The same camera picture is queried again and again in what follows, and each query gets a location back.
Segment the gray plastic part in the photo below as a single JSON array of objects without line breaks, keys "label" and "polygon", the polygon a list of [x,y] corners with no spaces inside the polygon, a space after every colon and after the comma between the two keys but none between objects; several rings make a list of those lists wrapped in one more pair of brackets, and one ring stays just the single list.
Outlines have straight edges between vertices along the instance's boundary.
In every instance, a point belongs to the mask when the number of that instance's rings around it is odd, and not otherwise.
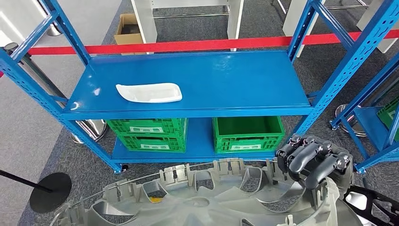
[{"label": "gray plastic part", "polygon": [[[275,161],[259,168],[244,165],[241,159],[213,161],[207,169],[193,170],[180,165],[160,170],[159,178],[136,184],[122,180],[104,188],[103,197],[83,208],[86,198],[66,204],[56,212],[57,226],[361,226],[345,204],[335,205],[339,190],[330,178],[315,190],[302,188],[279,170]],[[211,179],[213,189],[197,187],[197,181]],[[244,191],[249,182],[251,191]],[[160,202],[148,193],[164,190]],[[276,204],[297,197],[283,210]],[[123,224],[114,224],[101,215],[131,216]]]}]

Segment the red barrier tape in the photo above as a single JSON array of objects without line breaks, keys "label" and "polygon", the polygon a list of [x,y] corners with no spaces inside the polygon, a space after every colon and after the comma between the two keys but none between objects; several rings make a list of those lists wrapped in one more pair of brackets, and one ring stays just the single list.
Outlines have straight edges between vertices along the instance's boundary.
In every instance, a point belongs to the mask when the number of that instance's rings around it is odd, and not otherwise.
[{"label": "red barrier tape", "polygon": [[[350,32],[353,40],[357,40],[361,32]],[[399,30],[388,32],[385,39],[399,38]],[[118,54],[140,52],[178,52],[196,50],[217,50],[229,48],[264,48],[288,46],[292,37],[264,37],[236,40],[204,40],[204,41],[173,41],[130,45],[85,46],[90,54]],[[320,45],[340,43],[335,34],[313,34],[305,37],[304,45]],[[68,55],[76,54],[72,47],[34,47],[29,50],[31,55]]]}]

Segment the stacked green crates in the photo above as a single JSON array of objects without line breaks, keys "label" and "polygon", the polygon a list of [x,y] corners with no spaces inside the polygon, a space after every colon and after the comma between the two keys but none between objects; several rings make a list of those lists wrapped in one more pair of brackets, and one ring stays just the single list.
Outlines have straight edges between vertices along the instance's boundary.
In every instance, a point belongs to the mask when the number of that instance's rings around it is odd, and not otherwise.
[{"label": "stacked green crates", "polygon": [[184,153],[187,118],[107,120],[130,151]]},{"label": "stacked green crates", "polygon": [[[384,125],[389,129],[391,127],[393,117],[396,113],[396,108],[398,107],[399,97],[396,97],[391,102],[389,102],[385,107],[377,112],[377,116],[384,123]],[[395,141],[399,141],[399,130],[395,134]]]},{"label": "stacked green crates", "polygon": [[213,118],[216,153],[274,151],[283,139],[278,116]]}]

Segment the shelf board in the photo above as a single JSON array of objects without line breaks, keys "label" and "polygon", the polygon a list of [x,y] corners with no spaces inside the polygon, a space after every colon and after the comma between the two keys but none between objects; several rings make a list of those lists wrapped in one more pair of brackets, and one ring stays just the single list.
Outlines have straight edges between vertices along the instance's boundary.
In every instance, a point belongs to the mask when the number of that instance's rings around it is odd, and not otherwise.
[{"label": "shelf board", "polygon": [[246,160],[265,160],[274,157],[274,151],[216,154],[211,118],[189,119],[187,132],[186,153],[131,152],[117,139],[112,152],[112,161],[116,163],[210,162],[232,157]]},{"label": "shelf board", "polygon": [[[172,82],[179,102],[129,102],[115,85]],[[64,118],[123,119],[306,115],[310,106],[286,51],[173,53],[93,57]]]},{"label": "shelf board", "polygon": [[383,149],[388,135],[388,129],[377,116],[380,109],[381,107],[362,107],[354,110],[356,118],[366,132],[368,139],[378,151]]}]

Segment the robotic hand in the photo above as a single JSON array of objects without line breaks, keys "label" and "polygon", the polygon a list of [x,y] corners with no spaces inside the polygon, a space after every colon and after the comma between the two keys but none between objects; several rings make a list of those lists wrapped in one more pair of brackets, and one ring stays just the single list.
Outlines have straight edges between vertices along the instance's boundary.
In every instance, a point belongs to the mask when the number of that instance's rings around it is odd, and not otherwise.
[{"label": "robotic hand", "polygon": [[351,185],[352,156],[330,141],[293,135],[276,156],[280,170],[308,189],[315,189],[324,178],[330,177],[339,188],[342,199]]}]

